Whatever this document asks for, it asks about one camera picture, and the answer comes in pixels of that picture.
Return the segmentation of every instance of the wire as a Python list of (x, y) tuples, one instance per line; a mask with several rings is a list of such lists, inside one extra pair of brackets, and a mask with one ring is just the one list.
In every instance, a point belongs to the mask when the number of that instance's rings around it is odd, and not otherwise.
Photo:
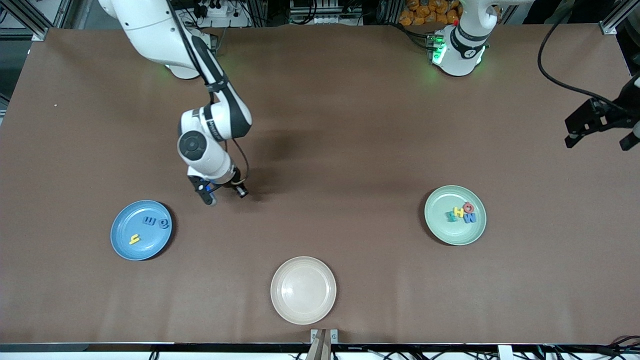
[(244, 10), (244, 13), (246, 14), (246, 16), (249, 18), (251, 18), (251, 22), (252, 22), (252, 26), (255, 28), (256, 23), (258, 23), (255, 19), (260, 19), (262, 21), (269, 21), (267, 19), (264, 19), (262, 17), (259, 16), (254, 16), (252, 13), (249, 12), (249, 10), (246, 9), (246, 7), (244, 6), (244, 3), (242, 1), (236, 1), (236, 3), (240, 3), (240, 6), (242, 6), (242, 9)]
[[(622, 343), (626, 343), (629, 340), (635, 340), (635, 339), (640, 339), (640, 336), (625, 336), (624, 338), (622, 338), (622, 339), (620, 339), (618, 341), (615, 341), (614, 343), (609, 344), (609, 347), (617, 347)], [(637, 345), (638, 344), (636, 343), (636, 344), (633, 344), (633, 345), (623, 345), (621, 347), (634, 347), (634, 346), (637, 346)]]
[(193, 16), (193, 14), (189, 11), (189, 8), (187, 8), (186, 6), (184, 6), (184, 3), (182, 2), (182, 0), (178, 0), (178, 2), (180, 3), (180, 6), (182, 6), (184, 8), (184, 11), (189, 14), (189, 17), (191, 17), (191, 20), (193, 20), (193, 24), (196, 26), (196, 28), (200, 29), (200, 26), (198, 26), (198, 21), (196, 20), (196, 18)]
[(551, 37), (551, 34), (553, 34), (554, 30), (558, 27), (558, 25), (560, 25), (560, 22), (562, 22), (562, 20), (564, 20), (565, 17), (567, 17), (569, 15), (569, 13), (573, 10), (573, 8), (583, 2), (584, 0), (576, 0), (576, 2), (573, 4), (573, 6), (571, 6), (570, 8), (566, 9), (563, 13), (562, 16), (560, 16), (560, 18), (558, 18), (558, 20), (556, 21), (556, 23), (551, 27), (551, 29), (549, 29), (549, 32), (547, 33), (547, 35), (545, 36), (545, 38), (542, 40), (542, 43), (540, 44), (540, 50), (538, 50), (538, 69), (540, 70), (540, 72), (542, 73), (542, 75), (544, 75), (545, 78), (547, 78), (549, 81), (553, 82), (554, 84), (561, 86), (567, 90), (571, 90), (574, 92), (578, 92), (580, 94), (584, 94), (590, 97), (594, 97), (595, 99), (598, 99), (599, 101), (602, 101), (606, 104), (608, 104), (609, 106), (612, 106), (614, 108), (617, 108), (619, 110), (625, 111), (626, 110), (624, 108), (622, 108), (621, 106), (615, 104), (614, 102), (612, 102), (611, 100), (607, 99), (606, 97), (602, 96), (602, 95), (598, 95), (594, 92), (590, 92), (589, 90), (585, 90), (585, 89), (581, 89), (579, 87), (576, 86), (572, 86), (566, 83), (563, 83), (562, 81), (554, 78), (553, 76), (549, 75), (549, 73), (545, 70), (545, 68), (542, 65), (542, 52), (545, 49), (545, 45), (547, 44), (547, 41), (549, 40), (549, 37)]
[(244, 159), (244, 164), (246, 165), (246, 172), (244, 173), (244, 178), (242, 178), (242, 180), (237, 182), (238, 184), (242, 184), (243, 182), (245, 182), (249, 178), (249, 160), (247, 160), (246, 154), (244, 153), (244, 151), (242, 150), (242, 148), (240, 147), (240, 145), (238, 144), (236, 139), (231, 139), (231, 140), (234, 142), (234, 144), (238, 148), (238, 151), (240, 151), (240, 154), (242, 155), (242, 157)]
[(360, 17), (358, 18), (358, 22), (356, 22), (356, 26), (358, 26), (360, 24), (360, 19), (362, 19), (363, 16), (368, 16), (371, 15), (372, 13), (376, 12), (376, 10), (371, 10), (368, 13), (362, 13), (360, 12)]
[(429, 38), (429, 35), (425, 35), (425, 34), (420, 34), (420, 33), (414, 33), (413, 31), (409, 31), (407, 30), (404, 26), (402, 26), (402, 24), (396, 24), (395, 22), (385, 22), (383, 25), (391, 25), (394, 28), (402, 31), (403, 33), (413, 36), (413, 37), (417, 37), (417, 38)]
[(313, 1), (313, 3), (311, 3), (309, 5), (309, 14), (307, 15), (307, 18), (305, 20), (303, 20), (302, 22), (295, 22), (295, 21), (291, 21), (293, 24), (295, 25), (305, 25), (308, 24), (311, 20), (313, 20), (316, 17), (317, 11), (318, 11), (318, 3), (317, 0), (309, 0), (309, 1)]
[(425, 49), (425, 50), (438, 49), (438, 47), (436, 47), (436, 46), (426, 46), (426, 45), (422, 44), (420, 41), (415, 39), (415, 38), (421, 38), (421, 39), (425, 40), (425, 39), (429, 38), (429, 35), (414, 33), (412, 31), (409, 31), (409, 30), (405, 29), (404, 26), (402, 26), (400, 24), (394, 24), (393, 22), (386, 22), (383, 25), (391, 25), (394, 28), (402, 31), (406, 36), (409, 37), (411, 42), (413, 42), (417, 47), (419, 47), (421, 49)]
[(156, 350), (156, 347), (153, 347), (153, 351), (149, 354), (149, 360), (158, 360), (160, 358), (160, 351)]

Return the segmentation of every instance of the cable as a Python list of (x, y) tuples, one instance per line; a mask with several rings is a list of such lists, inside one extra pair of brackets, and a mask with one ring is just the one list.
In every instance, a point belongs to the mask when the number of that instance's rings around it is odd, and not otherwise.
[(191, 60), (191, 62), (193, 63), (193, 67), (196, 69), (198, 74), (200, 76), (202, 76), (202, 80), (204, 81), (205, 85), (209, 85), (208, 82), (207, 82), (207, 79), (204, 76), (204, 73), (202, 72), (202, 68), (200, 67), (200, 63), (198, 63), (198, 58), (196, 57), (196, 54), (193, 52), (193, 49), (191, 48), (191, 46), (189, 44), (189, 40), (187, 39), (187, 35), (184, 34), (184, 31), (182, 30), (182, 26), (180, 26), (180, 19), (178, 19), (178, 15), (175, 13), (173, 8), (171, 7), (171, 1), (170, 0), (165, 0), (165, 1), (166, 1), (167, 6), (169, 7), (169, 12), (171, 13), (173, 21), (175, 22), (175, 26), (178, 28), (178, 32), (180, 33), (180, 37), (182, 38), (182, 42), (184, 43), (184, 48), (187, 51), (187, 55), (189, 55), (189, 60)]
[[(624, 338), (622, 338), (622, 339), (620, 339), (620, 340), (618, 340), (618, 341), (615, 341), (615, 342), (613, 342), (613, 343), (609, 344), (608, 346), (609, 346), (609, 347), (617, 347), (617, 346), (619, 346), (619, 345), (620, 345), (620, 344), (622, 344), (622, 343), (626, 343), (626, 342), (627, 342), (627, 341), (629, 341), (629, 340), (635, 340), (635, 339), (640, 339), (640, 336), (625, 336)], [(634, 346), (637, 346), (637, 345), (638, 345), (638, 344), (636, 343), (636, 344), (633, 344), (633, 345), (626, 345), (626, 346), (625, 346), (625, 345), (623, 345), (623, 346), (621, 346), (621, 347), (634, 347)]]
[(602, 95), (598, 95), (598, 94), (596, 94), (594, 92), (590, 92), (589, 90), (581, 89), (579, 87), (563, 83), (562, 81), (554, 78), (553, 76), (549, 75), (549, 73), (545, 70), (545, 68), (542, 65), (542, 52), (545, 49), (545, 45), (547, 44), (547, 41), (549, 40), (549, 37), (551, 37), (551, 34), (553, 34), (554, 30), (558, 27), (558, 25), (560, 25), (560, 22), (562, 22), (562, 20), (564, 20), (564, 18), (569, 15), (569, 13), (573, 10), (573, 8), (577, 4), (579, 4), (581, 2), (583, 2), (583, 0), (576, 0), (576, 2), (573, 4), (572, 7), (566, 9), (562, 13), (562, 16), (560, 16), (560, 18), (558, 18), (556, 23), (551, 27), (551, 29), (549, 30), (549, 32), (547, 33), (545, 38), (542, 40), (542, 43), (540, 44), (540, 50), (538, 50), (538, 69), (540, 70), (542, 75), (544, 75), (545, 78), (547, 78), (549, 81), (553, 82), (554, 84), (556, 84), (558, 86), (561, 86), (561, 87), (563, 87), (563, 88), (565, 88), (567, 90), (571, 90), (571, 91), (574, 91), (574, 92), (578, 92), (580, 94), (587, 95), (589, 97), (594, 97), (595, 99), (598, 99), (599, 101), (602, 101), (602, 102), (608, 104), (609, 106), (612, 106), (614, 108), (617, 108), (619, 110), (622, 110), (622, 111), (626, 112), (626, 110), (624, 108), (622, 108), (621, 106), (613, 103), (611, 100), (607, 99), (606, 97), (604, 97)]
[(160, 358), (160, 351), (156, 350), (156, 347), (153, 347), (153, 351), (149, 354), (149, 360), (158, 360)]
[(360, 17), (358, 18), (358, 22), (356, 22), (356, 26), (358, 26), (360, 24), (360, 19), (362, 19), (363, 16), (368, 16), (371, 15), (372, 13), (376, 12), (376, 10), (371, 10), (368, 13), (362, 13), (360, 12)]
[(413, 31), (409, 31), (406, 28), (404, 28), (404, 26), (402, 26), (401, 24), (396, 24), (395, 22), (385, 22), (383, 25), (391, 25), (394, 28), (402, 31), (403, 33), (413, 36), (413, 37), (417, 37), (417, 38), (429, 38), (429, 35), (425, 35), (425, 34), (419, 34), (419, 33), (414, 33)]
[(269, 21), (265, 18), (259, 17), (259, 16), (254, 16), (252, 13), (249, 12), (249, 10), (246, 9), (246, 7), (244, 7), (244, 3), (242, 1), (236, 1), (237, 3), (240, 3), (240, 6), (242, 6), (242, 9), (244, 10), (244, 13), (246, 14), (246, 16), (249, 18), (251, 18), (251, 22), (252, 22), (252, 26), (255, 28), (256, 23), (258, 23), (255, 19), (260, 19), (262, 21)]
[(200, 29), (200, 26), (198, 26), (198, 21), (196, 20), (196, 18), (193, 16), (193, 14), (189, 11), (189, 9), (184, 6), (184, 3), (182, 2), (182, 0), (178, 0), (178, 2), (180, 3), (180, 5), (184, 8), (184, 11), (189, 14), (189, 17), (191, 17), (191, 20), (193, 20), (193, 24), (195, 24), (196, 28)]
[(436, 46), (426, 46), (426, 45), (422, 44), (420, 41), (415, 39), (415, 38), (421, 38), (421, 39), (424, 40), (424, 39), (429, 38), (429, 35), (414, 33), (412, 31), (409, 31), (409, 30), (405, 29), (404, 26), (402, 26), (400, 24), (394, 24), (393, 22), (386, 22), (383, 25), (391, 25), (394, 28), (402, 31), (406, 36), (409, 37), (409, 40), (411, 40), (411, 42), (413, 42), (417, 47), (419, 47), (421, 49), (425, 49), (425, 50), (438, 49), (438, 47), (436, 47)]
[(307, 18), (305, 20), (303, 20), (302, 22), (295, 22), (295, 21), (291, 21), (292, 24), (295, 25), (305, 25), (308, 24), (311, 20), (314, 19), (314, 17), (316, 17), (316, 13), (318, 11), (318, 3), (316, 0), (309, 0), (309, 1), (313, 1), (313, 3), (311, 3), (309, 5), (309, 14), (307, 15)]
[(240, 147), (240, 145), (238, 144), (236, 139), (231, 139), (231, 140), (234, 142), (234, 144), (238, 148), (238, 151), (240, 151), (240, 154), (242, 155), (242, 157), (244, 159), (244, 164), (246, 165), (246, 172), (244, 173), (244, 178), (242, 178), (242, 180), (237, 182), (238, 184), (242, 184), (243, 182), (245, 182), (249, 178), (249, 160), (247, 160), (246, 154), (244, 153), (244, 151), (242, 150), (242, 148)]

